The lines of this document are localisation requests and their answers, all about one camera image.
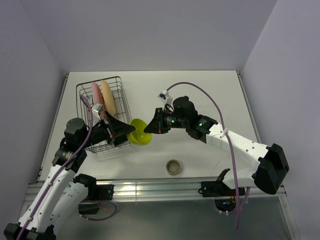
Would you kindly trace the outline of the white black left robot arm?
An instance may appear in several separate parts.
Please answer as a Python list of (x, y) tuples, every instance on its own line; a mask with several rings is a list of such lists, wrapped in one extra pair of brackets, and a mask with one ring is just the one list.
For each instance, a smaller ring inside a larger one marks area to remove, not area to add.
[(4, 236), (8, 240), (54, 240), (63, 222), (82, 201), (97, 201), (96, 178), (78, 174), (87, 157), (86, 148), (107, 141), (126, 142), (135, 127), (110, 114), (107, 120), (86, 124), (73, 118), (66, 124), (64, 138), (54, 155), (49, 174), (28, 210), (17, 223), (9, 223)]

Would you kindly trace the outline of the yellow plastic plate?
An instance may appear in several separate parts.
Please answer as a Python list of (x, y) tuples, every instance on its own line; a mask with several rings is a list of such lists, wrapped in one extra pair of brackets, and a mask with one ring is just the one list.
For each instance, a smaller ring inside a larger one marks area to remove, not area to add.
[(105, 80), (101, 80), (100, 83), (106, 111), (114, 117), (117, 112), (113, 92)]

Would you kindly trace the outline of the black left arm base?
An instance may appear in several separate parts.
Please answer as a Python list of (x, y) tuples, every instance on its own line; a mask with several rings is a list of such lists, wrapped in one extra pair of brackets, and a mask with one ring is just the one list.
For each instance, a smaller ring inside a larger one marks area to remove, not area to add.
[(78, 202), (86, 201), (111, 201), (114, 194), (114, 185), (85, 186), (73, 184), (65, 193), (68, 199), (77, 199)]

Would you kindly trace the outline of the small speckled beige dish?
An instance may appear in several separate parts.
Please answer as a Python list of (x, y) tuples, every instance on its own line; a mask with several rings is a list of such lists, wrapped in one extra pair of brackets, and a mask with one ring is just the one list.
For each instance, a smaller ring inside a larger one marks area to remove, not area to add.
[(182, 170), (181, 163), (176, 159), (171, 159), (166, 163), (166, 171), (171, 176), (178, 175)]

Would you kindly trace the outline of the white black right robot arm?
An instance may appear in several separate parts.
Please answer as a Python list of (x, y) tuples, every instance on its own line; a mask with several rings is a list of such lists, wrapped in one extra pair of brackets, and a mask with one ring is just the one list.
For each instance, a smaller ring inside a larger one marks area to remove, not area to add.
[(280, 145), (268, 146), (223, 128), (215, 119), (198, 114), (188, 96), (173, 99), (160, 93), (158, 98), (163, 107), (156, 108), (144, 132), (160, 135), (171, 129), (184, 129), (191, 138), (230, 152), (232, 160), (241, 159), (249, 165), (236, 174), (223, 170), (216, 181), (220, 194), (227, 195), (236, 187), (257, 187), (269, 195), (277, 193), (290, 170)]

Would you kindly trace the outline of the lime green bowl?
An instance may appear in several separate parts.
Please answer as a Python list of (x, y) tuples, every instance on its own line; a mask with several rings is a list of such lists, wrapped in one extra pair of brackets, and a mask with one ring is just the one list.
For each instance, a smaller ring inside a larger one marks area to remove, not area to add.
[(150, 133), (144, 132), (147, 124), (139, 118), (134, 118), (129, 123), (135, 130), (126, 135), (127, 140), (137, 146), (148, 145), (152, 140), (152, 135)]

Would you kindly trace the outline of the pink plastic plate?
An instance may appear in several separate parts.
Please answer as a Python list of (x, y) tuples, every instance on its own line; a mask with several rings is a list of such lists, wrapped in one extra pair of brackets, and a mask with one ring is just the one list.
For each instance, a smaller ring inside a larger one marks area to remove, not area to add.
[(93, 97), (93, 103), (94, 104), (101, 104), (103, 109), (105, 109), (104, 105), (104, 99), (100, 90), (100, 87), (96, 82), (91, 83), (91, 88), (92, 88), (92, 97)]

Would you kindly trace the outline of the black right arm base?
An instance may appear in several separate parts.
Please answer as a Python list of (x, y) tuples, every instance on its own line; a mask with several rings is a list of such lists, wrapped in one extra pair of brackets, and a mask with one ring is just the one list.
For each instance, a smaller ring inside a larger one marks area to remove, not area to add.
[(200, 185), (197, 192), (204, 198), (236, 196), (236, 190), (229, 188), (222, 181), (202, 181)]

